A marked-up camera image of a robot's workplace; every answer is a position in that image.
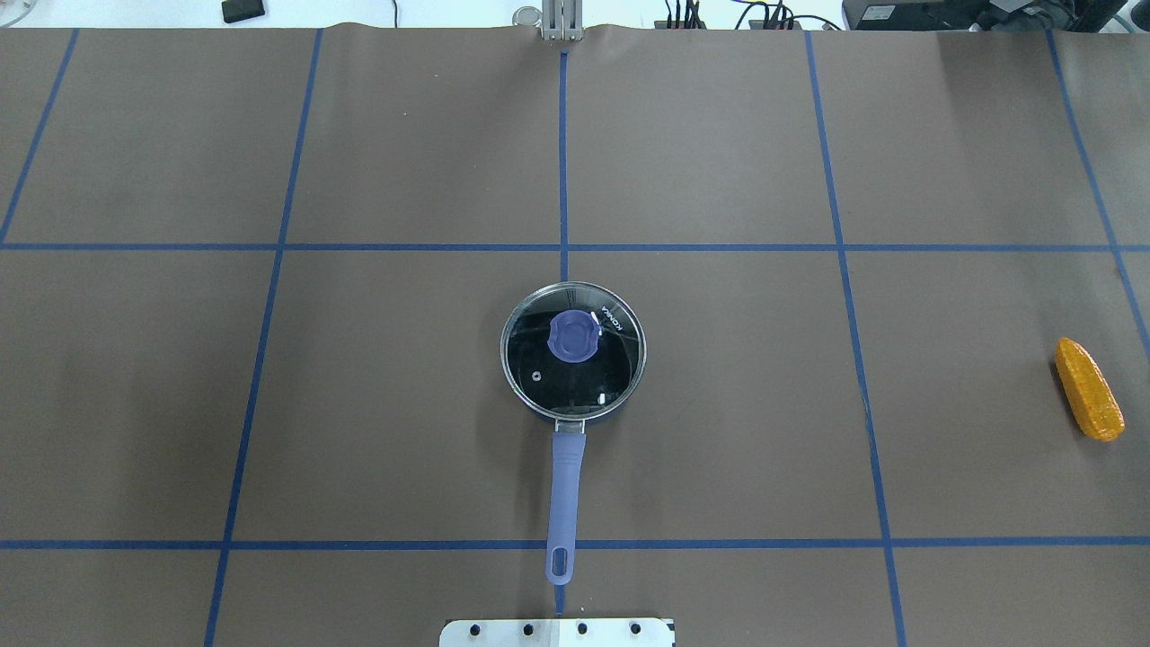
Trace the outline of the white metal base plate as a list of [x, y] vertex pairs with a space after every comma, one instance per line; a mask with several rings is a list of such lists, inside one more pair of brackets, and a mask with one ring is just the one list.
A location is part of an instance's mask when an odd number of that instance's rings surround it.
[[638, 618], [535, 618], [451, 621], [439, 646], [675, 646], [674, 621]]

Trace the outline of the glass pot lid purple knob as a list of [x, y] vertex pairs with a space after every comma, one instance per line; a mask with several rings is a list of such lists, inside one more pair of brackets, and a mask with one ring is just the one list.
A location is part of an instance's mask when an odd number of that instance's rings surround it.
[[509, 388], [554, 421], [596, 421], [632, 396], [647, 368], [647, 336], [632, 308], [590, 282], [531, 292], [500, 336]]

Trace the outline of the yellow corn cob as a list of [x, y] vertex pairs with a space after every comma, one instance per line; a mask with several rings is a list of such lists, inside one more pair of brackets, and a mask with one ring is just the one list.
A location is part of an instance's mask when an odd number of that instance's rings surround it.
[[1090, 353], [1068, 337], [1060, 337], [1053, 360], [1064, 396], [1081, 433], [1101, 442], [1120, 438], [1126, 429], [1124, 413]]

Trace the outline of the black box on back table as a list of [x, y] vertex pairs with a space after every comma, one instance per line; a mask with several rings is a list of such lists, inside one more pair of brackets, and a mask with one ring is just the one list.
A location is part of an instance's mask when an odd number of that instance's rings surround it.
[[266, 15], [262, 0], [223, 0], [218, 3], [221, 16], [225, 24], [262, 17]]

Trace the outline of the grey metal mount post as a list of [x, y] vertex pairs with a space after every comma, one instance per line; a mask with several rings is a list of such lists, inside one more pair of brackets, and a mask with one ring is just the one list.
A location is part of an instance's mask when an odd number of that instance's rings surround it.
[[583, 5], [582, 0], [543, 0], [539, 24], [542, 40], [583, 40]]

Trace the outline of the black device top right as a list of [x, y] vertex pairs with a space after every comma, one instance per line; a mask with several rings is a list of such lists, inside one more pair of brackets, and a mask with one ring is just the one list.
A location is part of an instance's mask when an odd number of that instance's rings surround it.
[[1101, 32], [1126, 1], [843, 1], [851, 31]]

